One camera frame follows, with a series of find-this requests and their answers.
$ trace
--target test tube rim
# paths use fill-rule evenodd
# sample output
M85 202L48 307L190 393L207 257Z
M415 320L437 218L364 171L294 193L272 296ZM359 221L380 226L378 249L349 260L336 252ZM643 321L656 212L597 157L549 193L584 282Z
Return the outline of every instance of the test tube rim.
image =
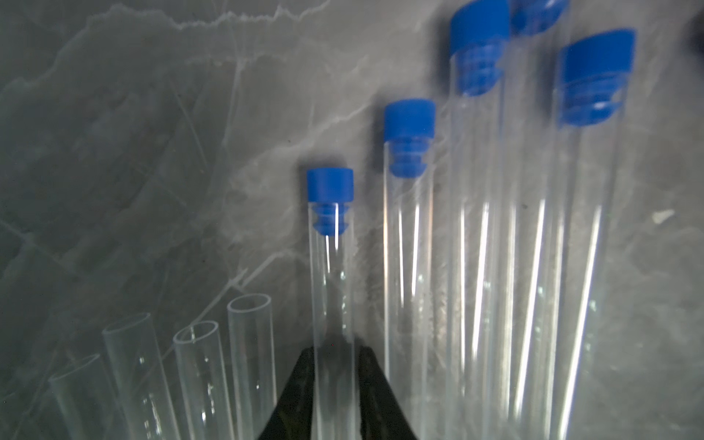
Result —
M181 339L179 338L179 335L181 333L185 333L186 331L193 329L195 327L201 326L201 325L208 325L211 326L210 329L203 333L202 335L195 337L195 338L190 338L190 339ZM218 328L220 328L220 325L216 321L199 321L196 322L195 324L190 324L187 325L186 327L183 327L181 330L176 332L176 334L173 337L174 344L178 344L180 346L187 345L187 344L195 344L196 342L203 341L204 339L212 336L214 333L218 331Z
M59 371L51 375L51 377L49 378L49 382L54 383L59 380L65 379L66 377L69 377L92 365L98 359L100 359L100 355L95 353L79 359L77 363L70 363L64 365Z
M243 298L264 298L264 302L262 304L259 304L258 306L250 307L250 308L235 308L233 304L237 301L242 300ZM227 304L227 311L231 313L238 313L240 315L245 314L245 313L252 313L256 312L259 310L262 310L263 308L269 306L271 304L271 296L267 294L247 294L247 295L242 295L238 296L237 298L233 299Z
M103 335L108 336L111 334L124 332L125 330L129 330L133 327L136 327L148 321L149 319L151 319L151 313L149 312L136 313L125 318L120 318L119 320L105 327L103 329Z

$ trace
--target black object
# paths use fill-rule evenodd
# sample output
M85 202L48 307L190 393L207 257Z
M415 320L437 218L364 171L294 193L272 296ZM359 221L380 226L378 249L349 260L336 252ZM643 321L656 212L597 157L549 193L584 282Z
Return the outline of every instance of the black object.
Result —
M306 348L259 440L310 440L315 383L313 347Z
M359 405L363 440L417 440L374 351L361 347L358 358Z

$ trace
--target glass test tube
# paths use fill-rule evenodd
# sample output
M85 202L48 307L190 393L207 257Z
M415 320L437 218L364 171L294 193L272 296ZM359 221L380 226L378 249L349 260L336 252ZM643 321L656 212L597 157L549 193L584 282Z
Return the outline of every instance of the glass test tube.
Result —
M502 212L506 0L476 0L452 18L447 439L492 439Z
M416 436L425 438L435 103L384 112L384 373Z
M496 355L507 433L547 439L553 403L563 230L554 106L558 53L569 42L568 0L513 0L505 98L505 180Z
M557 185L568 188L562 221L569 246L564 267L556 407L551 437L568 437L580 382L589 371L596 323L603 307L601 279L619 157L620 130L636 33L604 32L566 47L558 76L558 141L570 169Z
M49 384L72 440L129 438L100 355L66 365Z
M191 440L232 440L218 323L190 325L176 333L173 341Z
M318 440L352 440L359 435L351 285L353 173L316 168L307 178Z
M249 294L227 304L239 439L256 439L276 406L271 298Z
M151 315L107 326L103 340L132 438L180 440Z

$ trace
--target clear glass tube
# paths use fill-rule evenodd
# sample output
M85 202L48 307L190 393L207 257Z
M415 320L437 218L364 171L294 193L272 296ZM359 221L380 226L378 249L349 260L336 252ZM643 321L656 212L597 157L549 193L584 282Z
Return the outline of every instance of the clear glass tube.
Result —
M426 118L413 120L418 108L427 113L423 115ZM431 101L399 101L386 112L387 134L397 127L395 113L400 113L406 124L413 122L402 128L434 128L435 105ZM394 136L385 142L384 373L420 440L426 436L433 172L430 134Z
M220 330L203 321L173 338L191 440L232 440L232 416Z
M227 304L239 439L256 439L276 406L271 298L249 294Z
M73 440L126 440L127 426L100 355L66 365L49 379Z
M309 200L312 198L311 182L318 170L308 171ZM339 170L333 169L331 173L335 176ZM359 435L359 424L351 288L354 252L351 204L344 201L309 203L308 233L313 295L315 426L319 440L352 440Z
M524 440L546 440L552 416L563 234L555 219L564 211L553 91L567 6L514 1L508 47L496 383L498 416Z
M560 78L578 78L563 80L558 87L559 158L564 172L556 185L564 188L565 210L558 221L567 231L567 255L562 268L551 432L557 440L568 438L573 415L582 413L577 411L582 402L580 383L592 365L605 296L602 269L634 45L632 30L604 32L569 46L560 58L560 68L566 71L560 72ZM580 75L573 75L571 61L577 55L574 64Z
M508 6L501 3L479 0L464 10L505 8L505 15L498 18L506 26L503 37L465 44L451 58L448 440L489 440L498 429L495 370L496 354L503 347L496 339L496 321L498 310L505 307L498 288L498 256L503 60L508 39ZM484 19L474 18L472 24Z
M180 440L151 315L107 326L103 340L132 438Z

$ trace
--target test tube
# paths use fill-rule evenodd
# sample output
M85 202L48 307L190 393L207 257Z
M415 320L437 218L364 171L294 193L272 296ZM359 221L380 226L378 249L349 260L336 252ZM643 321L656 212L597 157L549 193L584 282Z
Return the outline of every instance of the test tube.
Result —
M315 426L318 440L352 440L359 430L351 284L353 173L316 168L307 178Z
M107 326L103 340L132 438L180 440L151 315Z
M127 427L100 355L94 354L49 379L72 440L126 440Z
M446 438L492 439L498 427L496 318L503 178L507 0L476 0L450 24L451 169Z
M271 298L248 294L227 304L239 439L256 439L276 406Z
M555 217L555 72L569 42L567 0L513 0L505 98L504 208L497 339L500 421L524 440L547 439L562 263Z
M557 398L551 438L565 440L589 374L596 323L603 307L603 263L619 144L636 33L618 29L574 43L560 53L558 141L568 188L562 218L569 232L558 333Z
M191 440L232 440L218 323L190 325L176 333L173 341Z
M416 436L425 438L427 308L435 103L384 112L384 374Z

